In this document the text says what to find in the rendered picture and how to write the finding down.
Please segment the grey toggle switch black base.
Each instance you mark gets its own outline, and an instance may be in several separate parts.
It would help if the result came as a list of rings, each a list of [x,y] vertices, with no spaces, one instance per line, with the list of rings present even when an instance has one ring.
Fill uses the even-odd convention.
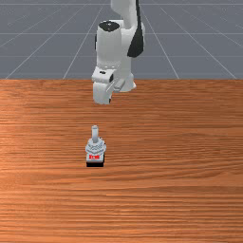
[[[99,136],[99,127],[93,125],[91,127],[91,138],[85,147],[86,166],[87,167],[103,167],[106,144]]]

